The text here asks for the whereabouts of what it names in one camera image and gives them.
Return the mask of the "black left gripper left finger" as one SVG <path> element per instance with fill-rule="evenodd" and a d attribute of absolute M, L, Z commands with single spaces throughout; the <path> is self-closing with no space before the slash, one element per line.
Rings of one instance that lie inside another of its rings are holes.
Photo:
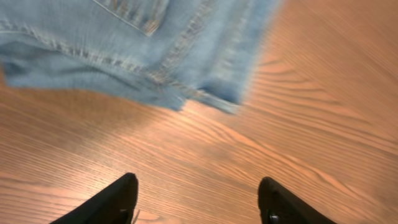
<path fill-rule="evenodd" d="M 51 224 L 132 224 L 139 182 L 126 173 L 66 215 Z"/>

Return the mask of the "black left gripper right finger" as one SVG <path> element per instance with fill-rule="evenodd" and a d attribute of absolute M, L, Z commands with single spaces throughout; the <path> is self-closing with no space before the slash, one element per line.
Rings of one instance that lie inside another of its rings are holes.
<path fill-rule="evenodd" d="M 257 192 L 262 224 L 336 224 L 271 177 Z"/>

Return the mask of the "light blue denim jeans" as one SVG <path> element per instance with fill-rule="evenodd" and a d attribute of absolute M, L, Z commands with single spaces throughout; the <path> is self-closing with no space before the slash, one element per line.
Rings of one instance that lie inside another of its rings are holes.
<path fill-rule="evenodd" d="M 14 87 L 91 90 L 234 113 L 276 0 L 1 0 L 1 63 Z"/>

